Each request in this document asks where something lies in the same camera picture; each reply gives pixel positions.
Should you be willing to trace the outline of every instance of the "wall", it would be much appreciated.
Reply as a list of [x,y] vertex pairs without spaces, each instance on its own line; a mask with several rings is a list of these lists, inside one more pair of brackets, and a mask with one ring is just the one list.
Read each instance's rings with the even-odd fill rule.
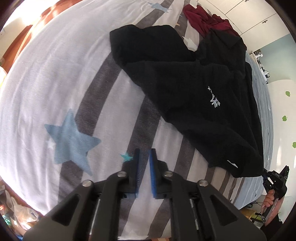
[[261,48],[260,58],[265,70],[269,71],[268,82],[296,80],[296,43],[288,34]]
[[270,170],[280,172],[285,165],[290,168],[286,183],[288,190],[279,214],[281,220],[285,220],[296,200],[296,78],[278,80],[267,87],[274,122]]
[[15,40],[15,38],[26,27],[22,18],[16,18],[5,26],[2,35],[0,36],[0,58],[3,57],[8,47]]
[[24,0],[24,2],[11,14],[4,25],[0,35],[0,58],[21,31],[58,0]]

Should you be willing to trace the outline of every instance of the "cable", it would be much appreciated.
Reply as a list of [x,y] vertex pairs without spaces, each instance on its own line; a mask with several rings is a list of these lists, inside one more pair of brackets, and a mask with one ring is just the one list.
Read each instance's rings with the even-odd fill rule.
[[258,204],[259,206],[261,206],[262,207],[262,205],[260,205],[258,202],[256,202],[256,201],[254,201],[254,202],[252,202],[253,204],[255,203],[255,204]]
[[255,201],[255,203],[256,203],[256,204],[258,204],[259,206],[261,206],[261,207],[262,207],[262,205],[260,205],[260,204],[259,204],[259,203],[257,203],[256,201]]
[[259,214],[256,216],[256,218],[255,218],[255,220],[254,220],[254,221],[256,221],[256,222],[259,222],[259,221],[257,220],[257,218],[258,218]]

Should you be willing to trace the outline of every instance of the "striped bedsheet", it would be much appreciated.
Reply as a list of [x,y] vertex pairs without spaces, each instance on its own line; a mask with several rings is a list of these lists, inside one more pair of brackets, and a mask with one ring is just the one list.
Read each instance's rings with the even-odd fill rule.
[[[140,148],[139,197],[122,201],[119,236],[170,237],[168,201],[154,200],[151,194],[148,151],[155,148],[170,170],[190,181],[206,179],[241,208],[236,201],[246,195],[241,193],[244,178],[209,168],[110,52],[109,32],[127,24],[171,25],[196,50],[202,37],[182,12],[189,3],[197,4],[83,0],[25,47],[0,91],[0,176],[30,206],[46,214],[81,181],[106,179]],[[53,130],[66,125],[77,128],[86,142],[96,142],[84,158],[72,146],[62,149],[63,157],[72,159],[58,158],[56,150],[65,143],[56,141]]]

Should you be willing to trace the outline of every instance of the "black sleeve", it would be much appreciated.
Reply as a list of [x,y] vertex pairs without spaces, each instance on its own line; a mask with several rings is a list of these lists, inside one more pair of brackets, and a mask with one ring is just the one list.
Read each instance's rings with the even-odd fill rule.
[[283,222],[279,220],[279,215],[276,215],[269,225],[263,225],[260,229],[263,231],[268,241],[276,234],[282,225]]

